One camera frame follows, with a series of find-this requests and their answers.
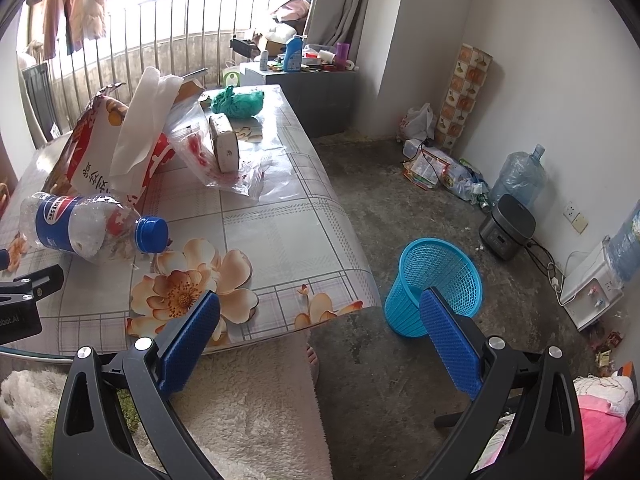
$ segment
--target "blue gripper pad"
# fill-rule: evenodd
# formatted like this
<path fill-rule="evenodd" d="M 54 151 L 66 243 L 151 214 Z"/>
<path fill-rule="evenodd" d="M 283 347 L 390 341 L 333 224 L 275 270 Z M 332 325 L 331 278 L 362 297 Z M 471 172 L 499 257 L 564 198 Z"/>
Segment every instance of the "blue gripper pad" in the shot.
<path fill-rule="evenodd" d="M 431 290 L 420 296 L 420 318 L 456 388 L 475 399 L 482 388 L 480 359 Z"/>
<path fill-rule="evenodd" d="M 184 388 L 220 319 L 220 300 L 213 293 L 194 309 L 160 363 L 158 390 L 165 397 Z"/>

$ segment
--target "wall outlet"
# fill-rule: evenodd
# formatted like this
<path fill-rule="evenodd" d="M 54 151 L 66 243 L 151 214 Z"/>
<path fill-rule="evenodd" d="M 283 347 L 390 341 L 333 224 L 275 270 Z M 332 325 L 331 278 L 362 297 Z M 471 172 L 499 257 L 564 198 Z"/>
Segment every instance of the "wall outlet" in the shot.
<path fill-rule="evenodd" d="M 565 218 L 570 223 L 572 223 L 575 220 L 575 218 L 580 214 L 580 211 L 578 211 L 578 208 L 574 205 L 573 202 L 569 202 L 564 207 L 564 212 L 562 214 L 564 214 Z"/>
<path fill-rule="evenodd" d="M 587 219 L 584 217 L 582 213 L 578 213 L 574 221 L 571 222 L 571 225 L 574 227 L 576 231 L 578 231 L 579 234 L 582 234 L 582 231 L 584 231 L 587 228 L 587 225 L 589 225 L 589 222 L 587 222 Z"/>

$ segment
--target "white fluffy fabric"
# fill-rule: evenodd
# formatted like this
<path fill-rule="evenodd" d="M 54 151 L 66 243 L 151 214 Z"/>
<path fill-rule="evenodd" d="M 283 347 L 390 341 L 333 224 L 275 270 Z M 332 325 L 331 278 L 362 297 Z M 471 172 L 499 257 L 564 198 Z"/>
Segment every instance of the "white fluffy fabric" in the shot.
<path fill-rule="evenodd" d="M 57 409 L 64 381 L 14 372 L 2 383 L 2 416 L 37 465 L 40 425 Z M 332 478 L 304 334 L 201 358 L 171 403 L 225 480 Z M 160 468 L 142 427 L 134 440 L 144 461 Z"/>

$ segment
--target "metal railing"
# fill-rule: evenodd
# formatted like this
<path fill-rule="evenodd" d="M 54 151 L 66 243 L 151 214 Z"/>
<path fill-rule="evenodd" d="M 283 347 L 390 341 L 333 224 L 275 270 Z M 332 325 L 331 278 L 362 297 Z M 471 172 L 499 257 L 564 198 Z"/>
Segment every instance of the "metal railing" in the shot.
<path fill-rule="evenodd" d="M 127 83 L 116 98 L 128 104 L 146 66 L 155 66 L 163 75 L 207 68 L 203 85 L 222 86 L 224 69 L 246 60 L 230 49 L 231 38 L 251 30 L 283 1 L 150 0 L 111 9 L 107 37 L 84 40 L 84 47 L 70 55 L 65 27 L 60 27 L 57 55 L 48 61 L 58 126 L 62 131 L 73 129 L 89 99 L 110 83 Z"/>

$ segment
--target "green fabric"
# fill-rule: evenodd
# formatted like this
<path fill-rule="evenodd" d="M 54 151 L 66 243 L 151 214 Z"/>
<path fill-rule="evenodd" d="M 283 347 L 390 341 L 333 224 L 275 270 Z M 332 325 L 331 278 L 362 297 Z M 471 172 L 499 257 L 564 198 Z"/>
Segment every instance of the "green fabric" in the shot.
<path fill-rule="evenodd" d="M 128 390 L 118 390 L 118 400 L 120 401 L 122 414 L 127 423 L 127 429 L 129 433 L 133 435 L 138 430 L 140 417 L 138 416 L 136 407 L 133 405 L 131 394 Z M 54 416 L 46 420 L 42 425 L 41 431 L 40 441 L 42 443 L 42 455 L 40 457 L 40 463 L 44 476 L 51 478 L 53 473 L 53 435 L 56 432 L 56 417 Z"/>
<path fill-rule="evenodd" d="M 213 99 L 211 110 L 215 114 L 225 114 L 230 119 L 248 119 L 259 114 L 264 104 L 264 92 L 234 94 L 234 87 L 228 86 Z"/>

